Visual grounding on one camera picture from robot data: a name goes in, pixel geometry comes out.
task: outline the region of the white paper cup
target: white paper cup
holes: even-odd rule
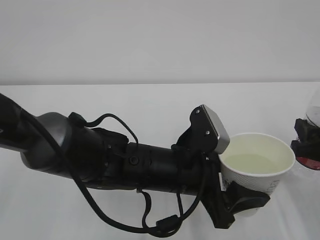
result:
[[[228,158],[232,157],[235,161],[239,156],[239,161],[243,161],[243,157],[240,156],[244,155],[264,157],[271,161],[275,168],[271,172],[266,172],[268,169],[265,166],[261,165],[262,168],[265,168],[258,169],[259,165],[256,165],[256,170],[263,170],[263,173],[255,173],[249,166],[246,169],[245,164],[239,166],[238,169],[228,165]],[[232,181],[235,181],[247,189],[271,195],[283,174],[294,165],[295,154],[285,142],[274,136],[254,132],[241,133],[230,138],[230,144],[220,155],[220,161],[222,185],[225,188]]]

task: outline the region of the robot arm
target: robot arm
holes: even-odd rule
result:
[[[96,127],[104,117],[117,118],[112,114],[94,122],[74,112],[69,117],[56,112],[34,117],[2,94],[0,106],[0,147],[19,151],[30,169],[74,179],[97,215],[116,228],[168,237],[201,201],[214,226],[227,229],[235,220],[233,214],[263,207],[270,199],[235,182],[221,191],[219,154],[230,140],[219,117],[205,105],[192,111],[191,126],[171,148],[140,144],[135,135],[136,142],[129,142],[123,134]],[[86,188],[153,190],[196,195],[196,199],[182,216],[138,228],[100,212]]]

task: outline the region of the white backdrop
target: white backdrop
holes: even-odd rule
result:
[[[0,85],[320,80],[318,0],[1,0]]]
[[[228,133],[261,132],[290,143],[295,119],[302,117],[320,83],[215,83],[136,85],[0,86],[34,115],[75,111],[88,121],[102,113],[124,119],[141,143],[167,147],[189,127],[190,112],[206,104]],[[111,119],[102,127],[128,135]],[[320,178],[290,172],[271,201],[249,218],[236,217],[229,230],[215,229],[200,205],[173,240],[315,240],[320,236]],[[144,198],[134,191],[91,190],[102,209],[117,221],[141,225]],[[177,213],[174,194],[150,192],[148,223]],[[184,208],[193,201],[183,196]],[[105,225],[70,179],[27,169],[18,153],[0,149],[0,235],[6,240],[154,239]]]

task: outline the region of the black cable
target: black cable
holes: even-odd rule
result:
[[[200,188],[198,193],[196,194],[196,197],[193,201],[193,203],[191,204],[191,206],[189,207],[189,209],[182,215],[181,220],[184,221],[187,217],[189,217],[193,211],[196,209],[196,207],[198,206],[199,202],[201,201],[202,195],[205,191],[205,186],[206,186],[206,178],[207,178],[207,168],[206,168],[206,158],[204,156],[201,157],[202,159],[202,179],[201,179],[201,183],[200,183]]]
[[[138,146],[139,141],[138,141],[138,138],[135,135],[135,133],[130,129],[130,127],[128,127],[128,125],[121,118],[119,118],[118,116],[116,116],[112,113],[105,113],[105,114],[101,115],[100,117],[98,117],[94,121],[86,122],[84,126],[86,126],[88,128],[94,128],[94,127],[98,126],[105,118],[113,118],[113,119],[117,120],[119,123],[121,123],[122,126],[124,126],[125,129],[127,129],[128,132],[132,135],[132,137],[135,140],[136,145]]]
[[[143,216],[142,216],[142,226],[144,228],[148,228],[148,225],[146,223],[146,218],[147,218],[147,215],[150,213],[150,210],[151,210],[151,197],[150,197],[150,194],[145,192],[145,191],[142,191],[140,190],[139,191],[140,193],[143,194],[144,196],[144,199],[145,199],[145,211],[143,213]],[[180,217],[183,215],[184,213],[184,210],[183,210],[183,206],[182,206],[182,201],[181,201],[181,196],[180,196],[180,191],[178,191],[176,193],[176,196],[177,196],[177,201],[178,201],[178,207],[179,207],[179,214],[180,214]],[[154,236],[154,237],[157,237],[157,238],[168,238],[168,237],[171,237],[173,236],[174,234],[176,234],[181,225],[182,225],[182,220],[180,221],[178,227],[173,230],[173,231],[170,231],[170,232],[161,232],[161,231],[158,231],[158,232],[154,232],[154,233],[149,233],[151,236]]]
[[[51,134],[47,131],[47,129],[40,122],[38,122],[38,120],[35,119],[35,117],[33,115],[31,115],[30,113],[25,111],[23,108],[21,109],[21,114],[44,137],[44,139],[53,148],[53,150],[55,151],[57,156],[64,161],[64,163],[67,166],[67,168],[70,172],[70,175],[71,175],[72,179],[74,180],[75,184],[80,189],[81,193],[83,194],[84,198],[89,203],[89,205],[91,206],[93,211],[99,216],[99,218],[102,221],[104,221],[105,223],[109,224],[112,227],[115,227],[115,228],[123,230],[123,231],[131,232],[131,233],[146,234],[146,233],[155,233],[159,230],[156,226],[149,227],[149,228],[128,226],[128,225],[122,224],[122,223],[117,222],[117,221],[111,219],[110,217],[108,217],[101,210],[101,208],[97,205],[96,201],[93,199],[93,197],[89,193],[87,187],[85,186],[85,184],[82,182],[82,180],[80,179],[77,172],[73,169],[73,167],[69,163],[69,160],[65,156],[63,150],[58,145],[56,140],[51,136]]]

